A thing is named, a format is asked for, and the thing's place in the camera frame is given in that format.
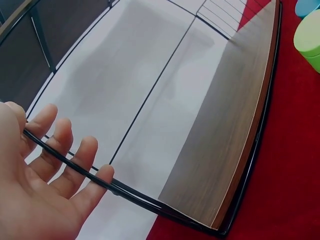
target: green lid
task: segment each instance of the green lid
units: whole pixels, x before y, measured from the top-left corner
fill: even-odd
[[[314,57],[320,54],[320,9],[306,16],[294,34],[294,47],[304,57]]]

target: finger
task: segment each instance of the finger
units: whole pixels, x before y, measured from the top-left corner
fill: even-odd
[[[96,173],[96,176],[107,183],[111,183],[115,170],[110,165],[104,165]],[[95,207],[100,202],[101,198],[106,193],[107,189],[95,184],[93,181],[74,195],[70,201],[79,213],[80,222],[83,224],[88,216],[92,213]]]
[[[17,116],[12,108],[0,102],[0,164],[12,166],[13,162],[8,159],[19,156],[17,148],[19,148],[20,142],[21,134]]]
[[[22,134],[27,122],[25,110],[22,106],[16,104],[13,101],[8,101],[5,104],[9,106],[9,108],[11,108],[11,110],[13,111],[19,124],[20,134]]]
[[[57,150],[61,155],[66,156],[73,143],[71,122],[67,118],[59,119],[56,122],[53,136],[46,144]],[[45,182],[48,182],[60,169],[62,162],[43,150],[41,155],[33,160],[29,167]]]
[[[51,128],[57,114],[57,106],[48,104],[34,117],[34,119],[25,125],[25,128],[33,133],[37,138],[42,139]],[[22,135],[22,140],[23,145],[20,153],[24,158],[26,158],[37,145],[24,135]]]
[[[85,137],[71,160],[89,171],[94,163],[97,150],[98,141],[92,136]],[[52,181],[50,186],[54,187],[62,197],[69,199],[78,191],[84,179],[83,175],[66,167],[61,176]]]

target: red fabric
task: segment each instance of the red fabric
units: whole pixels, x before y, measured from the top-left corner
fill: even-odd
[[[227,240],[320,239],[320,75],[295,50],[296,0],[282,0],[277,72],[253,175]],[[148,240],[214,240],[158,217]]]

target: blue object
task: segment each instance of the blue object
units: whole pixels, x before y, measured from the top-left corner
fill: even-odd
[[[320,0],[298,0],[295,5],[295,14],[304,19],[317,9],[320,9]]]

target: dark wall panel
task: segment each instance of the dark wall panel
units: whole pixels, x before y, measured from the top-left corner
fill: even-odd
[[[0,0],[0,10],[5,19],[7,19],[24,0]]]
[[[42,0],[38,4],[55,65],[107,6],[108,0]]]
[[[0,46],[0,99],[27,110],[49,75],[32,22],[25,17]]]

